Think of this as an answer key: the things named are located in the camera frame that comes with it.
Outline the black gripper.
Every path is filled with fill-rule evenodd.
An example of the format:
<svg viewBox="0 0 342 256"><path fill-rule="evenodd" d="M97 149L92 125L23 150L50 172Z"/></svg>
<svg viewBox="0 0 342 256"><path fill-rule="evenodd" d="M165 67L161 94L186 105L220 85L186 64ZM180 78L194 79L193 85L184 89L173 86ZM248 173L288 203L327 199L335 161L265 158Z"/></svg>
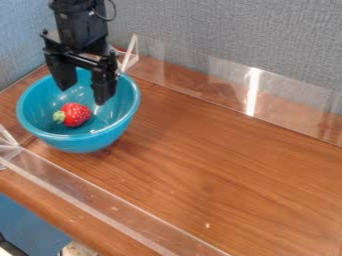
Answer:
<svg viewBox="0 0 342 256"><path fill-rule="evenodd" d="M43 56L51 78L65 91L77 82L75 68L114 66L113 47L106 42L106 23L116 18L112 0L49 0L55 30L42 30ZM94 103L102 105L116 93L117 76L93 68L90 81Z"/></svg>

